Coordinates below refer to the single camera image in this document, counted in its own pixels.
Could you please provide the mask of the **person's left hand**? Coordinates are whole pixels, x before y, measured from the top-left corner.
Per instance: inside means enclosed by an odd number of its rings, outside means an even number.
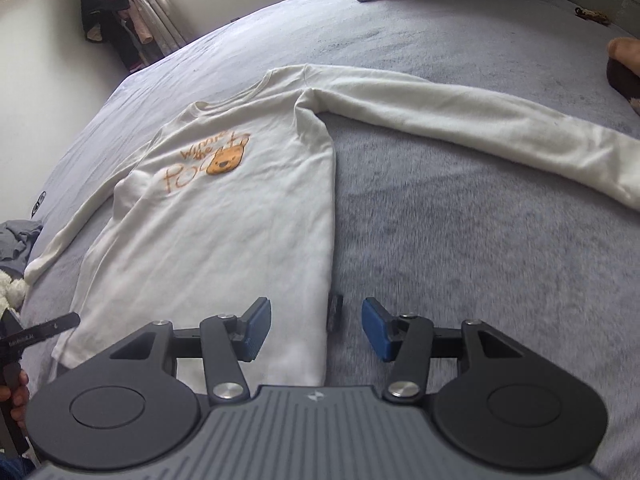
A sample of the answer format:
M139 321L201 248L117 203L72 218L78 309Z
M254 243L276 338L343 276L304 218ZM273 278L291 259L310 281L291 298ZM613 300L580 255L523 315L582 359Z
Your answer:
M30 396L28 383L28 375L24 370L21 370L18 375L18 386L16 388L11 389L7 386L0 387L0 402L12 402L13 408L11 410L11 416L22 429L25 428L24 419L26 406Z

